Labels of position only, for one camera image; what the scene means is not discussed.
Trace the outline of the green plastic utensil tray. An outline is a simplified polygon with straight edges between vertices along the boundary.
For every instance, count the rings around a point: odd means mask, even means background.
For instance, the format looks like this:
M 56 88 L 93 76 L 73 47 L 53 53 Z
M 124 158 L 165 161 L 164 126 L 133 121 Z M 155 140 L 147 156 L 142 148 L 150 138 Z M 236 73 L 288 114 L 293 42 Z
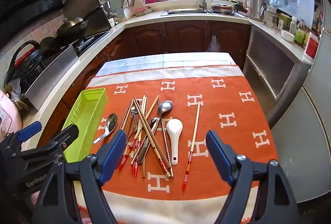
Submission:
M 79 94 L 63 125 L 66 128 L 74 124 L 79 129 L 78 137 L 64 150 L 68 163 L 81 161 L 90 154 L 107 102 L 105 88 L 83 90 Z

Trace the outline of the dark wooden chopstick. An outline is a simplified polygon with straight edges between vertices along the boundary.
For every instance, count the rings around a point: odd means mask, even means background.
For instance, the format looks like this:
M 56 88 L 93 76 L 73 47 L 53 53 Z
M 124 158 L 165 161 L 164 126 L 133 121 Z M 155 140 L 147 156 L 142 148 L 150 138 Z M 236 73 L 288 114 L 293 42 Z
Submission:
M 128 104 L 128 107 L 126 108 L 123 120 L 122 120 L 120 128 L 119 128 L 120 130 L 125 129 L 132 106 L 133 106 L 133 100 L 130 101 L 130 103 Z

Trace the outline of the small steel spoon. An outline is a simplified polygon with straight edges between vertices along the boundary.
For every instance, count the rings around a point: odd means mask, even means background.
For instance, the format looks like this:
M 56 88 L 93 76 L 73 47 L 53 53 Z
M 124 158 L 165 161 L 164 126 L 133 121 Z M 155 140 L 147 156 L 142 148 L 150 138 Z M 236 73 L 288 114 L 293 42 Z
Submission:
M 132 129 L 129 129 L 131 132 L 127 136 L 127 140 L 126 140 L 127 142 L 137 132 L 138 122 L 137 122 L 136 114 L 137 114 L 136 107 L 132 106 L 131 107 L 131 121 L 130 121 L 130 124 L 134 123 L 134 125 L 133 125 Z

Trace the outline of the metal spiral chopstick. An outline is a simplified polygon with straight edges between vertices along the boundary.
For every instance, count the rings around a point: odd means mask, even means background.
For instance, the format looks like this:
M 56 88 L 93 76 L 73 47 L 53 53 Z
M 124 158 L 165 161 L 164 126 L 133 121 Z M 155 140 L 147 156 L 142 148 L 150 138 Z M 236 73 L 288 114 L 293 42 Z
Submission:
M 161 128 L 162 128 L 162 134 L 163 134 L 163 140 L 164 140 L 164 146 L 165 146 L 165 153 L 166 153 L 166 157 L 167 157 L 167 160 L 169 163 L 168 168 L 169 168 L 169 172 L 170 172 L 170 177 L 173 179 L 174 174 L 173 174 L 172 165 L 170 163 L 170 155 L 169 155 L 165 125 L 164 125 L 164 121 L 163 121 L 163 114 L 169 112 L 172 109 L 172 107 L 173 107 L 173 103 L 172 103 L 172 101 L 169 101 L 169 100 L 163 101 L 162 103 L 158 104 L 158 112 L 159 112 L 159 115 L 161 116 Z

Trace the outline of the large steel spoon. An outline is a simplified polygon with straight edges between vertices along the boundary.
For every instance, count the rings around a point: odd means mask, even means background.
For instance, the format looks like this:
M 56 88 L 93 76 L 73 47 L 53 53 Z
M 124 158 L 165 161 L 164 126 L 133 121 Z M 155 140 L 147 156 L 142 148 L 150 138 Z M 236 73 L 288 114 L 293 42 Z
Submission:
M 151 121 L 152 122 L 151 130 L 153 133 L 155 133 L 159 122 L 160 121 L 162 122 L 162 115 L 164 113 L 169 112 L 172 109 L 172 107 L 173 107 L 173 102 L 170 100 L 166 100 L 166 101 L 163 101 L 162 103 L 158 104 L 158 109 L 157 109 L 158 117 L 153 118 Z M 149 147 L 150 147 L 150 140 L 148 137 L 146 137 L 146 139 L 143 142 L 143 146 L 137 156 L 137 163 L 139 165 L 143 164 L 143 161 L 145 160 Z

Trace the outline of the white ceramic soup spoon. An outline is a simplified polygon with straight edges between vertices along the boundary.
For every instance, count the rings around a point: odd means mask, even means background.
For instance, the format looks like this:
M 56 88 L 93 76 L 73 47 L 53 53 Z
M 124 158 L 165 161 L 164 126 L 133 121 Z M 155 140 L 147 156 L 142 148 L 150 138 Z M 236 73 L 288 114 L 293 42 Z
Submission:
M 177 165 L 179 140 L 183 130 L 183 123 L 179 119 L 171 119 L 167 123 L 166 129 L 171 143 L 171 162 L 172 165 Z

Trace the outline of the pink rice cooker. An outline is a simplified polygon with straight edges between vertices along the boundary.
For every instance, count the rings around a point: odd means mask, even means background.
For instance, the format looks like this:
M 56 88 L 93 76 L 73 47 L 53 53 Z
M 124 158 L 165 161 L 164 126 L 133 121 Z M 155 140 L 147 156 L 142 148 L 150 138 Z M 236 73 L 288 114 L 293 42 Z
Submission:
M 22 120 L 17 107 L 2 90 L 0 92 L 1 137 L 3 141 L 8 133 L 17 132 L 22 128 Z

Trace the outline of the steel splash guard panel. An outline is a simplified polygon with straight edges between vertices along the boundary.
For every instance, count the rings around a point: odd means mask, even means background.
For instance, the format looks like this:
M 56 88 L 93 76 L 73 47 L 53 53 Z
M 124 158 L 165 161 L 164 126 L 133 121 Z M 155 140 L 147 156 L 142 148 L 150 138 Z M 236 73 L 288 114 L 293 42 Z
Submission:
M 55 85 L 78 59 L 73 46 L 69 46 L 42 71 L 25 93 L 35 109 L 41 108 Z

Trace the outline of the black pressure cooker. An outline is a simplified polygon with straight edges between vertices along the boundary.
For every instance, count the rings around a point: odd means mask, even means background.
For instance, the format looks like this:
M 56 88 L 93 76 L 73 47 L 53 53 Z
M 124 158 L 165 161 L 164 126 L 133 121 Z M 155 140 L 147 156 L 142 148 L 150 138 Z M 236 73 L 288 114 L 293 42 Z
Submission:
M 30 52 L 23 60 L 15 65 L 16 58 L 19 52 L 28 45 L 33 45 L 34 50 Z M 38 76 L 44 71 L 43 55 L 41 46 L 34 40 L 29 40 L 22 44 L 14 53 L 8 71 L 5 76 L 4 85 L 19 79 L 21 91 L 25 93 L 31 85 L 36 81 Z

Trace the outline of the black wok with lid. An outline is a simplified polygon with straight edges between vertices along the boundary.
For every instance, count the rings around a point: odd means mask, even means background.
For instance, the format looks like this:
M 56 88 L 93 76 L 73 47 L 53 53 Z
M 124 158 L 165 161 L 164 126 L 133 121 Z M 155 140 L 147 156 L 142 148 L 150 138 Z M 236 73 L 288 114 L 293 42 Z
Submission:
M 57 29 L 57 36 L 84 35 L 88 26 L 88 19 L 73 18 L 69 20 L 65 18 L 63 24 Z

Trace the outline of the white small bowl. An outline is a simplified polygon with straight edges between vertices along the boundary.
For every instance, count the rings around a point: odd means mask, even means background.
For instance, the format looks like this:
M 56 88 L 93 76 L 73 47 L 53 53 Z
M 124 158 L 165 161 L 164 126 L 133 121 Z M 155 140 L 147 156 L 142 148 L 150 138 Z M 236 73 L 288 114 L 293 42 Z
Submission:
M 288 41 L 288 42 L 293 42 L 295 39 L 295 36 L 285 30 L 281 30 L 281 37 L 282 39 Z

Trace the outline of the steel electric kettle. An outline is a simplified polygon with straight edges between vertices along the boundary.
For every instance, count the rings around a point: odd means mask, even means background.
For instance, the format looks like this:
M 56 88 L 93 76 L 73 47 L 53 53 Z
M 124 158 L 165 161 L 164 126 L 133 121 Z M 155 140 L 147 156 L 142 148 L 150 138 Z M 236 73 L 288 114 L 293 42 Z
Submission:
M 256 21 L 262 21 L 261 8 L 264 0 L 243 0 L 243 8 L 247 11 L 248 17 Z

